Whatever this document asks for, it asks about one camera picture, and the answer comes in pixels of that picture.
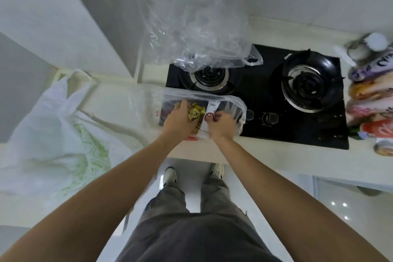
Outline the white cabinet door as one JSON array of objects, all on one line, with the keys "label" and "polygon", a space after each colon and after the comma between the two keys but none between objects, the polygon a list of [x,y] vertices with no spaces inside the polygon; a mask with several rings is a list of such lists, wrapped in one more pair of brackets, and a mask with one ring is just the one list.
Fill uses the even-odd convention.
[{"label": "white cabinet door", "polygon": [[314,195],[370,242],[393,243],[393,187],[313,176]]}]

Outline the pale round packet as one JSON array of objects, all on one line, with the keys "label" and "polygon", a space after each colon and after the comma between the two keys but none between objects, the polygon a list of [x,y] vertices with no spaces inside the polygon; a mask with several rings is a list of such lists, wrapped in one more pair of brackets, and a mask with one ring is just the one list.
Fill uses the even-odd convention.
[{"label": "pale round packet", "polygon": [[376,138],[373,150],[378,155],[393,157],[393,138]]}]

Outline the large round stove burner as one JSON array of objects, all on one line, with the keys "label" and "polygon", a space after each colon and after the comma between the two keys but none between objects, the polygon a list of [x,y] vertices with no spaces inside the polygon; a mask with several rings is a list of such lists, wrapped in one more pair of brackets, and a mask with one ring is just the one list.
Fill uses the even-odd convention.
[{"label": "large round stove burner", "polygon": [[305,113],[344,105],[340,59],[310,49],[285,59],[281,87],[286,100]]}]

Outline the gold snack packet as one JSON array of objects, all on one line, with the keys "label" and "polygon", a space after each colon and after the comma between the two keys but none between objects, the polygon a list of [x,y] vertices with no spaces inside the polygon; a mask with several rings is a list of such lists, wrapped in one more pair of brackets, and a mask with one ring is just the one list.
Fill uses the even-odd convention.
[{"label": "gold snack packet", "polygon": [[206,113],[206,107],[200,106],[196,102],[192,103],[189,107],[188,110],[189,120],[190,121],[198,120],[198,123],[196,125],[196,129],[198,130],[200,129],[205,113]]}]

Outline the red food packet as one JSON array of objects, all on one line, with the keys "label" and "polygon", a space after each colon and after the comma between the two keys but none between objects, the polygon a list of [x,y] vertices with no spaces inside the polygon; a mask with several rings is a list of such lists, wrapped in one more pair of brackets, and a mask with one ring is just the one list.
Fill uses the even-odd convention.
[{"label": "red food packet", "polygon": [[361,139],[393,139],[393,117],[362,123],[359,127],[358,136]]}]

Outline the person's left hand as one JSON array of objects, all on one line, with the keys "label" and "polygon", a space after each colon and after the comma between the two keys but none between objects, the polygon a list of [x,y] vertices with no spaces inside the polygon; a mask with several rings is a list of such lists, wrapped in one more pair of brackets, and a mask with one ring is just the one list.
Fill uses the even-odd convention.
[{"label": "person's left hand", "polygon": [[197,120],[190,121],[188,115],[178,115],[171,112],[164,122],[160,137],[178,145],[192,134],[197,123]]}]

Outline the white green-printed plastic bag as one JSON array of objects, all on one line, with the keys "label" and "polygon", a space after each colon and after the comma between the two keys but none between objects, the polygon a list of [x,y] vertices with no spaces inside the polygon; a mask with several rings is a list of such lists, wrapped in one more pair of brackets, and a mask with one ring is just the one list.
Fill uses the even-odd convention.
[{"label": "white green-printed plastic bag", "polygon": [[0,192],[70,197],[143,148],[78,109],[95,85],[76,70],[42,94],[7,143]]}]

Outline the clear plastic sheet cover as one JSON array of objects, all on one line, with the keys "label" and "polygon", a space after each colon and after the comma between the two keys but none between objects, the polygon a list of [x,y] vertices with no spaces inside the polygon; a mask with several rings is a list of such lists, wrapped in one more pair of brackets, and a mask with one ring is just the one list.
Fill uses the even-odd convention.
[{"label": "clear plastic sheet cover", "polygon": [[144,61],[186,72],[259,66],[242,0],[148,0]]}]

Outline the grey trousers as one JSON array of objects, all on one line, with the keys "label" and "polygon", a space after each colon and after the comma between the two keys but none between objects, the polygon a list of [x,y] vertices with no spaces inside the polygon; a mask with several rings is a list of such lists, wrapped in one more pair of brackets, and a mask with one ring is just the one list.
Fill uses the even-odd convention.
[{"label": "grey trousers", "polygon": [[230,199],[218,174],[201,187],[200,213],[170,181],[150,200],[116,262],[282,262]]}]

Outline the person's right hand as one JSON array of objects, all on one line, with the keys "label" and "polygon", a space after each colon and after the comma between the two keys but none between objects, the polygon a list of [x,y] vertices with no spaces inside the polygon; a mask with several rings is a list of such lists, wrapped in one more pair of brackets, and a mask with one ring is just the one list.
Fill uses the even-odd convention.
[{"label": "person's right hand", "polygon": [[225,112],[217,122],[208,123],[209,134],[218,145],[222,141],[233,141],[237,132],[237,122]]}]

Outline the clear plastic bag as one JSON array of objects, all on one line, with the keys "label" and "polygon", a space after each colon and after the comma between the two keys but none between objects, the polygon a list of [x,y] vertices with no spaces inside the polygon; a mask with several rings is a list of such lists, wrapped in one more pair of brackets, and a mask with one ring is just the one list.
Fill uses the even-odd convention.
[{"label": "clear plastic bag", "polygon": [[[152,84],[136,84],[132,87],[130,93],[130,108],[139,119],[141,127],[151,129],[161,129],[158,125],[159,111],[164,101],[170,100],[187,100],[189,104],[197,103],[200,106],[207,107],[209,101],[221,101],[217,111],[228,112],[237,122],[236,135],[243,131],[243,125],[246,122],[247,107],[238,97],[232,95],[213,95],[201,91],[192,91],[185,89],[176,89],[169,87],[160,87]],[[192,134],[187,138],[190,141],[197,141],[196,134],[198,129],[194,129]]]}]

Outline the person's right forearm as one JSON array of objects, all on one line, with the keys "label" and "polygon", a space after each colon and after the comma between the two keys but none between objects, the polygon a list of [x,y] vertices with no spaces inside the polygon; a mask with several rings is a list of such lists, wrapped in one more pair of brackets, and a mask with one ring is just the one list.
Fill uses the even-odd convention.
[{"label": "person's right forearm", "polygon": [[294,262],[389,262],[326,206],[233,139],[213,140]]}]

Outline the dark food packet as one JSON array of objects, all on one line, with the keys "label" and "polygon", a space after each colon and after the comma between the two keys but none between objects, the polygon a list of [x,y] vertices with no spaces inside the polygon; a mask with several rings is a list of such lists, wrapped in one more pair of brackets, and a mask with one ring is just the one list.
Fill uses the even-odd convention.
[{"label": "dark food packet", "polygon": [[170,101],[164,101],[161,109],[159,111],[159,120],[158,120],[158,125],[163,126],[165,120],[167,119],[168,115],[174,110],[174,107],[176,104],[181,104],[182,100],[170,100]]}]

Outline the pink food packet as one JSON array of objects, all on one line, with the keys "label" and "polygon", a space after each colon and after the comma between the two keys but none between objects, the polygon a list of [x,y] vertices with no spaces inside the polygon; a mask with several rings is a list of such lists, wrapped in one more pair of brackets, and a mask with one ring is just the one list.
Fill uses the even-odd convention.
[{"label": "pink food packet", "polygon": [[393,95],[375,95],[364,100],[352,100],[347,104],[346,112],[355,120],[376,115],[393,117]]}]

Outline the person's white shoe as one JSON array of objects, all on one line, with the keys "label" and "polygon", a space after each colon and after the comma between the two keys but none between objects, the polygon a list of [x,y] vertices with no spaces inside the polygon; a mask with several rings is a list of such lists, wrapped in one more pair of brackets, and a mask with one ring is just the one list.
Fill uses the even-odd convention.
[{"label": "person's white shoe", "polygon": [[162,176],[162,188],[172,183],[177,183],[177,181],[178,178],[174,167],[172,166],[167,167]]},{"label": "person's white shoe", "polygon": [[222,180],[223,175],[224,175],[224,165],[216,164],[216,163],[212,163],[210,165],[209,177],[213,177],[213,178]]}]

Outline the person's left white shoe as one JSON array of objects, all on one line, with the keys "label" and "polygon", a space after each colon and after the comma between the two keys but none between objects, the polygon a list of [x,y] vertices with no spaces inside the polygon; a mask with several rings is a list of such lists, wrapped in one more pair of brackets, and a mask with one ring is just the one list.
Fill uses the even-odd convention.
[{"label": "person's left white shoe", "polygon": [[174,167],[172,166],[167,167],[162,176],[162,188],[172,183],[177,183],[177,181],[178,178]]}]

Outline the yellow food packet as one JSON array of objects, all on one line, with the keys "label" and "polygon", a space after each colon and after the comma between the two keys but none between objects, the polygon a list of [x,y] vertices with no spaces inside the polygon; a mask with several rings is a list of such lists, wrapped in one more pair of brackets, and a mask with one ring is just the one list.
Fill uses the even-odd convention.
[{"label": "yellow food packet", "polygon": [[393,78],[376,78],[354,83],[349,88],[349,96],[355,100],[365,100],[377,94],[393,91]]}]

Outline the black gas stove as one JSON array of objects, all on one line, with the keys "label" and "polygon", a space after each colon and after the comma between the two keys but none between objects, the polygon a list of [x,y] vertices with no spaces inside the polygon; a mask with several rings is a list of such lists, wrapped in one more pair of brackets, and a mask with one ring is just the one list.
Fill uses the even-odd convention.
[{"label": "black gas stove", "polygon": [[[286,100],[281,87],[283,63],[297,51],[263,45],[254,47],[263,57],[263,64],[235,68],[242,72],[242,78],[230,94],[240,98],[247,109],[254,112],[253,120],[243,125],[241,136],[348,150],[345,103],[317,113],[297,110]],[[189,72],[171,64],[165,86],[187,89],[183,85],[186,73]],[[278,114],[278,123],[264,125],[265,112]]]}]

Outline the person's right white shoe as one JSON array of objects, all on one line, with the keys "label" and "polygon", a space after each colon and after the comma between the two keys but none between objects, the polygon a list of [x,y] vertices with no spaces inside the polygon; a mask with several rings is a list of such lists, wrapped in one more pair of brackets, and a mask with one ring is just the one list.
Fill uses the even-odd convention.
[{"label": "person's right white shoe", "polygon": [[212,163],[210,165],[209,177],[213,177],[213,178],[222,180],[223,175],[224,175],[224,165],[216,164],[216,163]]}]

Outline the small round stove burner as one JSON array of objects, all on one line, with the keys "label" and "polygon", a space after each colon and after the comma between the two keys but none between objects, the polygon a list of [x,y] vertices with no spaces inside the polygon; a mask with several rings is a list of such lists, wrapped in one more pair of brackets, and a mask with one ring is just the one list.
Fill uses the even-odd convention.
[{"label": "small round stove burner", "polygon": [[206,67],[186,75],[183,85],[187,89],[214,95],[230,95],[238,87],[242,78],[242,72],[235,68]]}]

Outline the white packet with red label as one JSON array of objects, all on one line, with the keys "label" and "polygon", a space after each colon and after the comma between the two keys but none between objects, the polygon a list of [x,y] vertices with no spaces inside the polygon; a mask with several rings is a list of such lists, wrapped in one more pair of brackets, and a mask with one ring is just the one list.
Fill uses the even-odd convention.
[{"label": "white packet with red label", "polygon": [[219,105],[221,104],[221,101],[209,101],[207,107],[206,107],[206,112],[202,116],[202,121],[198,130],[198,133],[196,134],[197,139],[208,139],[210,138],[209,134],[209,128],[208,124],[206,122],[207,116],[213,116],[215,115],[215,112],[217,111]]}]

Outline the white round bottle cap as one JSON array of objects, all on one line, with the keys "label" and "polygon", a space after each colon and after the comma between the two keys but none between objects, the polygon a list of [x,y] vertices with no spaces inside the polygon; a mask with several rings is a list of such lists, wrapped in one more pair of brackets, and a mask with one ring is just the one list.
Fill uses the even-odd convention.
[{"label": "white round bottle cap", "polygon": [[386,36],[373,32],[363,38],[364,44],[373,52],[382,52],[390,45]]}]

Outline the person's left forearm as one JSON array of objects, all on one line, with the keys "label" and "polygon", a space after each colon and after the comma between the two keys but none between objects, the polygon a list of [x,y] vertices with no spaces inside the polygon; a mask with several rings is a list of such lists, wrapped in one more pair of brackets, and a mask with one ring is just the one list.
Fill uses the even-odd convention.
[{"label": "person's left forearm", "polygon": [[187,137],[162,132],[37,223],[0,262],[96,262],[164,159]]}]

